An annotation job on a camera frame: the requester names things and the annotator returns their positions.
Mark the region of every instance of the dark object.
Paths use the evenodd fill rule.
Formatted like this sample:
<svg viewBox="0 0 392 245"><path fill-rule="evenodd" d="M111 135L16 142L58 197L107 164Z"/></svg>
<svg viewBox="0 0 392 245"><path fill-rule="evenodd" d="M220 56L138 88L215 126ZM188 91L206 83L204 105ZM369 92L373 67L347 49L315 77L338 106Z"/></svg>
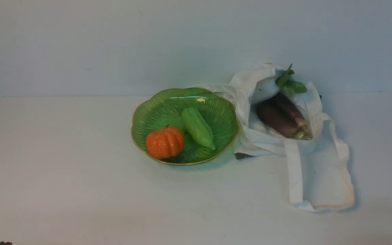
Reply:
<svg viewBox="0 0 392 245"><path fill-rule="evenodd" d="M275 107L269 99L258 104L257 116L264 124L272 127L287 138L295 138L297 140L311 139L306 132Z"/></svg>
<svg viewBox="0 0 392 245"><path fill-rule="evenodd" d="M254 157L254 156L247 155L247 154L244 154L241 152L237 152L234 155L235 155L235 159L237 159L237 160L241 160L241 159L248 158L248 157Z"/></svg>
<svg viewBox="0 0 392 245"><path fill-rule="evenodd" d="M277 93L272 98L268 99L269 102L285 113L291 120L293 120L302 130L309 133L308 122L305 120L299 109L282 93Z"/></svg>

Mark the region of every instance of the white cloth bag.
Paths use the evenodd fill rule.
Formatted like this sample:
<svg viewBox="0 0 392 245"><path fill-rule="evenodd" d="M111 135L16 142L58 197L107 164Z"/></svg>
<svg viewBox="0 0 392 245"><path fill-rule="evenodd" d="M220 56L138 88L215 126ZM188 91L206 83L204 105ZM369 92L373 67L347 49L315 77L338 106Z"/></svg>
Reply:
<svg viewBox="0 0 392 245"><path fill-rule="evenodd" d="M239 141L234 146L236 158L271 154L286 157L292 205L309 212L346 209L355 201L353 184L347 170L349 149L347 144L337 137L335 122L327 114L322 113L322 103L314 85L310 81L293 75L296 81L302 82L308 89L306 93L295 95L293 101L310 122L310 130L314 137L310 141L285 138L267 128L252 112L253 104L269 99L279 92L275 79L282 70L286 69L273 63L265 63L260 68L235 74L229 84L203 84L198 87L219 93L234 104L235 113L241 124ZM332 152L330 160L328 157L320 157L323 158L322 160L312 156L310 163L304 163L301 159L307 158L307 155L328 155L327 152L321 150L320 153L315 151L319 144L329 145L328 142L322 140L324 121L329 122L329 138L332 139L331 145L335 151ZM305 176L302 167L308 169ZM309 184L311 190L307 190L306 196L312 201L304 199L304 178L308 182L310 179L319 179L320 185L325 185Z"/></svg>

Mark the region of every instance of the green glass bowl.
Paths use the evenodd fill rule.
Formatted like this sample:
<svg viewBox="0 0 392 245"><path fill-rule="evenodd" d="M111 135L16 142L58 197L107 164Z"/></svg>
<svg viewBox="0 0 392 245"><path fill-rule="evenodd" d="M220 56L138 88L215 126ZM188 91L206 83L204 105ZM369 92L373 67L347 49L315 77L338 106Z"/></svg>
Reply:
<svg viewBox="0 0 392 245"><path fill-rule="evenodd" d="M181 117L187 107L201 113L214 135L215 150L202 146L185 149L167 159L155 159L148 153L146 137L149 133L165 128ZM203 88L171 88L154 95L137 107L132 116L131 137L135 145L156 161L171 165L196 165L208 162L232 145L238 135L238 119L231 102Z"/></svg>

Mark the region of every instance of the bag strap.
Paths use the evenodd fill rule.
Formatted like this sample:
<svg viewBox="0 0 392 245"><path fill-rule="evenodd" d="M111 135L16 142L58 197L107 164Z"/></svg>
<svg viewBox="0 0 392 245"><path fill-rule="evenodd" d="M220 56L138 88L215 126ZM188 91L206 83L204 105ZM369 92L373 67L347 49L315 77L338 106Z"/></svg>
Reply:
<svg viewBox="0 0 392 245"><path fill-rule="evenodd" d="M346 143L337 137L335 130L335 122L326 113L322 113L323 121L330 121L329 129L331 131L332 139L336 148L338 166L340 174L350 190L350 197L347 202L341 205L320 205L313 207L307 200L303 200L303 176L302 176L302 164L300 161L300 152L297 145L297 141L286 138L284 141L285 152L288 164L288 178L290 187L290 203L296 208L316 212L323 209L341 210L352 206L355 201L353 193L353 185L350 179L350 174L347 170L347 161L349 160L349 147Z"/></svg>

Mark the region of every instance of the small pumpkin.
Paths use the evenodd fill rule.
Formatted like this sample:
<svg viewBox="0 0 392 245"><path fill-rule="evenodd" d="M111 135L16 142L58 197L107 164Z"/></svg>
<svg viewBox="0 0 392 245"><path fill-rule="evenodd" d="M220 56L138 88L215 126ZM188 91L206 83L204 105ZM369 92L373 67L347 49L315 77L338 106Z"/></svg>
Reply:
<svg viewBox="0 0 392 245"><path fill-rule="evenodd" d="M146 147L156 159L174 157L184 149L184 135L176 127L160 129L148 135Z"/></svg>

